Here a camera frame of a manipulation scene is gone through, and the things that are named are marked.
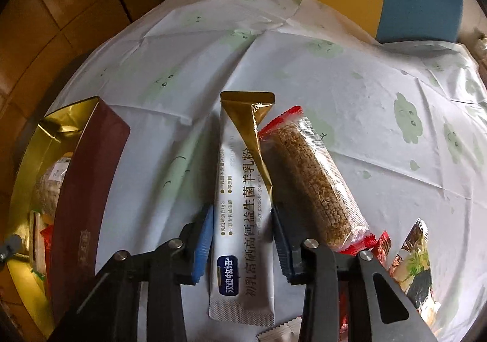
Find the small red candy packet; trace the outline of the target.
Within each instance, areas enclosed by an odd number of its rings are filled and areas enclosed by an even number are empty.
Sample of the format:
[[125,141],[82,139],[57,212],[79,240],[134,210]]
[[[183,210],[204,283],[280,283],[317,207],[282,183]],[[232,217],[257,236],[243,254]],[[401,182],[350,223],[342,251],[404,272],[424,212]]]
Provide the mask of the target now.
[[377,243],[372,247],[371,253],[385,268],[387,265],[387,256],[391,250],[391,237],[387,231],[383,231]]

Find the pink white snack packet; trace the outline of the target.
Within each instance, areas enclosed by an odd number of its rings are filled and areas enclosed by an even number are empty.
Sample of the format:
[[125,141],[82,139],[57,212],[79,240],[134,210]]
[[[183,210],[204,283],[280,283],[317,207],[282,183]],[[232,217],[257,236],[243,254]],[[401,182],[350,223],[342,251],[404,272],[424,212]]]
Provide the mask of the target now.
[[287,321],[257,335],[259,342],[298,342],[302,318]]

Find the red snack packet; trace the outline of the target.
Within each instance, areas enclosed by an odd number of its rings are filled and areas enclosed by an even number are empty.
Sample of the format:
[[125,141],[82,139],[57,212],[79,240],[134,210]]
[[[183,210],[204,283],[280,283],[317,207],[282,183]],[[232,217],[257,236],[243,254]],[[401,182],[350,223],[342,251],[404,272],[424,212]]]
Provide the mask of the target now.
[[52,236],[53,236],[54,226],[48,225],[44,228],[40,234],[44,241],[44,259],[45,259],[45,286],[46,286],[46,296],[51,298],[51,282],[50,282],[50,270],[51,270],[51,246],[52,246]]

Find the white gold milk powder sachet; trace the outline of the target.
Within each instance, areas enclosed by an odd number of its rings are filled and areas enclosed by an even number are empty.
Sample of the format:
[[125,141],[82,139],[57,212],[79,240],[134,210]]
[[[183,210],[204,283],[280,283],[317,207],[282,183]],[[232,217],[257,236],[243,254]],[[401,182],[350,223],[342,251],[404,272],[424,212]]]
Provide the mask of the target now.
[[209,302],[216,321],[274,323],[272,182],[258,137],[274,102],[271,92],[220,95]]

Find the gold and maroon tin box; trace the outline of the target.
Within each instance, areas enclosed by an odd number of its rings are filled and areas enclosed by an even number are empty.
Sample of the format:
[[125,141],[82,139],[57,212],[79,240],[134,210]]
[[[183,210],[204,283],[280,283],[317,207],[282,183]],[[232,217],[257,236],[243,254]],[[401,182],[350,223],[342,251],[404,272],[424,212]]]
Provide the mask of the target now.
[[[10,202],[7,234],[22,248],[7,270],[40,339],[47,340],[71,302],[94,277],[96,250],[110,186],[130,135],[129,125],[101,98],[58,109],[36,125],[26,148]],[[37,180],[57,159],[73,152],[54,218],[36,206]],[[30,212],[53,225],[51,298],[45,280],[30,265]]]

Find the grain bar red-ended packet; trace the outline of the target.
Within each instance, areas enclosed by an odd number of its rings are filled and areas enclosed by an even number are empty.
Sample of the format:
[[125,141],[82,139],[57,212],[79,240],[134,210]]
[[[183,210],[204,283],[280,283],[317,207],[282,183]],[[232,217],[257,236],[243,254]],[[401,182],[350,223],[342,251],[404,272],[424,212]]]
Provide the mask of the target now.
[[301,213],[324,244],[354,256],[377,243],[324,141],[299,105],[271,120],[258,136],[268,170],[285,175],[303,202]]

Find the clear orange nut packet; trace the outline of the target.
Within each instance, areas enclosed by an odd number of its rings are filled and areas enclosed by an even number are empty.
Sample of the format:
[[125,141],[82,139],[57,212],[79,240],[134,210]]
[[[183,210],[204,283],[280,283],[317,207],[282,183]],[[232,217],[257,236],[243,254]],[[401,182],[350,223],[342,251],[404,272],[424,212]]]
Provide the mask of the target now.
[[34,198],[37,208],[54,218],[60,191],[71,163],[73,152],[66,152],[36,182]]

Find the wafer biscuit packet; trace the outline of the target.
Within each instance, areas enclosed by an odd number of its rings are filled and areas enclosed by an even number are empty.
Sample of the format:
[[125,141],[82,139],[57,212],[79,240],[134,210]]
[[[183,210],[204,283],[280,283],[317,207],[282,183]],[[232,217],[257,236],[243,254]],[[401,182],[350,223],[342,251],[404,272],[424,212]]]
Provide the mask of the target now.
[[41,232],[47,227],[41,213],[30,212],[30,265],[41,280],[46,279],[45,244]]

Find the yellow black snack packet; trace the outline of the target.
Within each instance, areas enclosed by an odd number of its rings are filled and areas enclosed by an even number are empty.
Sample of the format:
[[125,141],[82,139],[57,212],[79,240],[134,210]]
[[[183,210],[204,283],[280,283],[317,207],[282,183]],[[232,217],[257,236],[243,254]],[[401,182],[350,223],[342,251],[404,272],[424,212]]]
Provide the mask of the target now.
[[433,296],[428,226],[421,218],[414,222],[395,255],[389,274],[400,285],[424,322],[432,328],[441,304]]

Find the white green-patterned tablecloth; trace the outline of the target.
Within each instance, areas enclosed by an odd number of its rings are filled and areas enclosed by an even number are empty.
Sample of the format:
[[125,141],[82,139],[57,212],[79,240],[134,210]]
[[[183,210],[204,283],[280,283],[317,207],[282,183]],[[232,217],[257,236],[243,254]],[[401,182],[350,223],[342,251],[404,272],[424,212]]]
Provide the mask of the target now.
[[486,90],[463,46],[376,44],[316,0],[166,0],[99,46],[54,108],[101,97],[130,126],[96,265],[176,236],[215,193],[219,95],[301,106],[375,233],[429,229],[433,329],[462,340],[486,303]]

